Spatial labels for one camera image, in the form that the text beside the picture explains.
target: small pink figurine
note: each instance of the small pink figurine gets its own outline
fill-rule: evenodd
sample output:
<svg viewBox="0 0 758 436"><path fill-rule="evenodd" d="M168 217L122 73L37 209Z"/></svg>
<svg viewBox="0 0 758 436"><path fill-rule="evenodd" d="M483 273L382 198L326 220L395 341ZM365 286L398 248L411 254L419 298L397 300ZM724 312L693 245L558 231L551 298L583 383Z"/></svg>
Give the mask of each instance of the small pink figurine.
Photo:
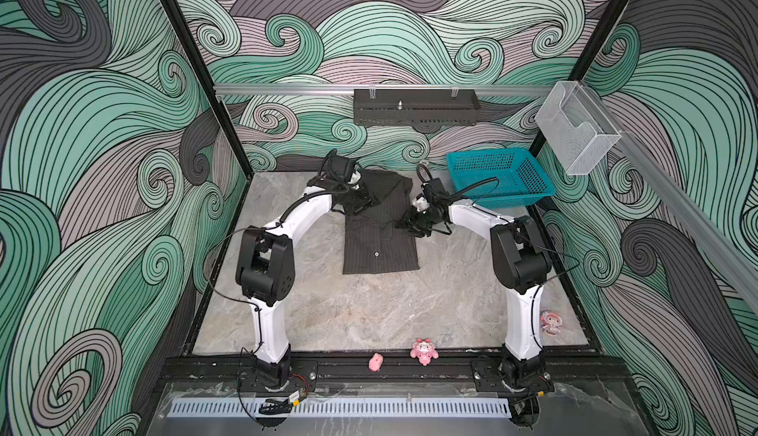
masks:
<svg viewBox="0 0 758 436"><path fill-rule="evenodd" d="M376 353L371 358L371 360L368 361L368 368L372 372L379 372L379 369L381 368L381 363L384 362L384 356Z"/></svg>
<svg viewBox="0 0 758 436"><path fill-rule="evenodd" d="M426 341L418 339L413 343L411 356L414 359L418 357L418 361L422 363L422 365L427 365L431 362L431 359L436 359L440 354L434 349L434 344L432 344L429 339Z"/></svg>
<svg viewBox="0 0 758 436"><path fill-rule="evenodd" d="M555 336L558 335L561 332L561 325L563 324L563 319L561 319L560 316L556 312L553 311L543 311L540 315L540 323L542 324L542 329L549 335Z"/></svg>

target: marble floor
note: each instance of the marble floor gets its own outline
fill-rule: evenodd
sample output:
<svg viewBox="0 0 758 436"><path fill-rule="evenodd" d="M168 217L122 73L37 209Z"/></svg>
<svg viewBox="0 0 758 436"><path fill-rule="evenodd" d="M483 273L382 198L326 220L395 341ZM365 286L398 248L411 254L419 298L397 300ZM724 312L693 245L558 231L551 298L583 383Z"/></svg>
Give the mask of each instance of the marble floor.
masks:
<svg viewBox="0 0 758 436"><path fill-rule="evenodd" d="M447 172L433 172L453 191ZM412 196L421 191L415 172ZM236 228L262 225L296 200L312 172L257 173ZM524 215L526 210L498 210ZM505 288L495 278L488 241L451 225L450 236L416 240L420 270L342 275L345 218L323 215L295 249L296 280L284 300L293 350L409 348L416 337L438 347L500 346L507 329ZM241 234L232 236L216 289L241 298L234 282ZM543 332L543 345L586 344L559 280L545 285L543 310L563 318L558 335ZM193 352L237 354L257 342L250 308L214 294Z"/></svg>

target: teal basket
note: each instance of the teal basket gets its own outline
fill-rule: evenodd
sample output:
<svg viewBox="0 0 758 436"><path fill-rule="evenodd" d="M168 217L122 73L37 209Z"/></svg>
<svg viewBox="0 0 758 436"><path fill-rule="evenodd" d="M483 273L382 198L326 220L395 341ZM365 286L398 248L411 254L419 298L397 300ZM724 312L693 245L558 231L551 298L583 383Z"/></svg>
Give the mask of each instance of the teal basket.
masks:
<svg viewBox="0 0 758 436"><path fill-rule="evenodd" d="M475 187L465 195L476 204L490 209L531 206L545 196L553 196L555 187L537 159L523 148L472 150L447 154L447 167L456 190L492 178L500 180Z"/></svg>

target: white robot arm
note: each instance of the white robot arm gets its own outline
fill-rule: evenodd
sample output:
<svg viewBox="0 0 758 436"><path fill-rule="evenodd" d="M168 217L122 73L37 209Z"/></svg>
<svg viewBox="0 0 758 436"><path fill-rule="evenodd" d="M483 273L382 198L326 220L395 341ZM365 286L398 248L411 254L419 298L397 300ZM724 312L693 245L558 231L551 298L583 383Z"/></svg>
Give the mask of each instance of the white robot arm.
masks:
<svg viewBox="0 0 758 436"><path fill-rule="evenodd" d="M341 174L334 174L333 162ZM284 214L263 228L245 231L242 236L236 281L254 314L255 333L259 337L255 355L259 361L271 365L279 363L289 349L282 300L295 279L294 246L335 203L350 204L355 211L357 196L358 209L371 205L350 160L335 156L328 166L327 172L312 179L302 198ZM341 180L345 177L350 178L350 183ZM511 359L510 363L504 362L504 367L512 368L503 371L512 375L509 382L506 378L512 388L526 387L525 376L541 368L539 302L541 285L552 265L545 250L532 247L544 247L536 224L528 216L516 219L487 210L460 193L448 195L439 178L429 178L422 190L398 227L423 237L436 230L432 229L434 224L452 223L490 240L493 270L508 294L505 347ZM519 249L517 243L524 243L524 247Z"/></svg>

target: wave pattern wallpaper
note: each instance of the wave pattern wallpaper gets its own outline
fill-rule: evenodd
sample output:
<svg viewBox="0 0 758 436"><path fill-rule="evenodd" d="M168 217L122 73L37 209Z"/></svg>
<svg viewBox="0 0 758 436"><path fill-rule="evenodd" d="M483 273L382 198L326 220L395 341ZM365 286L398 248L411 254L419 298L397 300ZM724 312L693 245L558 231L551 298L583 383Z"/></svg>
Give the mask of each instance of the wave pattern wallpaper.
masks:
<svg viewBox="0 0 758 436"><path fill-rule="evenodd" d="M758 0L631 0L587 81L758 266ZM634 166L612 150L555 183L544 221L608 354L661 434L758 432L758 318ZM566 259L566 266L574 265Z"/></svg>
<svg viewBox="0 0 758 436"><path fill-rule="evenodd" d="M217 83L542 84L566 79L607 0L178 0ZM351 97L226 96L256 170L442 167L457 150L528 147L542 100L482 99L480 124L353 124Z"/></svg>
<svg viewBox="0 0 758 436"><path fill-rule="evenodd" d="M246 179L158 0L0 0L3 434L133 434Z"/></svg>

